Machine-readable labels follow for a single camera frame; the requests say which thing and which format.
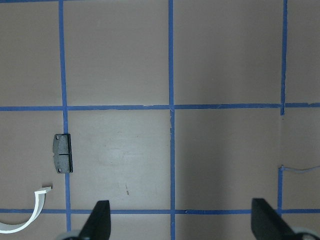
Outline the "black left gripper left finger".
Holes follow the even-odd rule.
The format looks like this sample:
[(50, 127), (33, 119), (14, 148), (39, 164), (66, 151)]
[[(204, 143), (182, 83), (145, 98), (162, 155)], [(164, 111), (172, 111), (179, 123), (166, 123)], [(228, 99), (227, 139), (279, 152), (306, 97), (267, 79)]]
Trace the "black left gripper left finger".
[(80, 240), (108, 240), (111, 236), (111, 210), (108, 200), (99, 200), (79, 233)]

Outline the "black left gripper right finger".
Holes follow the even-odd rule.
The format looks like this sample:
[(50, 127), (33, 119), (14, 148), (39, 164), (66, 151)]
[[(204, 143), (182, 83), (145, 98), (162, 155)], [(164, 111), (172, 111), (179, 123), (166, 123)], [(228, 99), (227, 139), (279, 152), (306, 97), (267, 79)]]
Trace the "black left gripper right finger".
[(294, 240), (296, 234), (264, 198), (251, 201), (251, 231), (256, 240)]

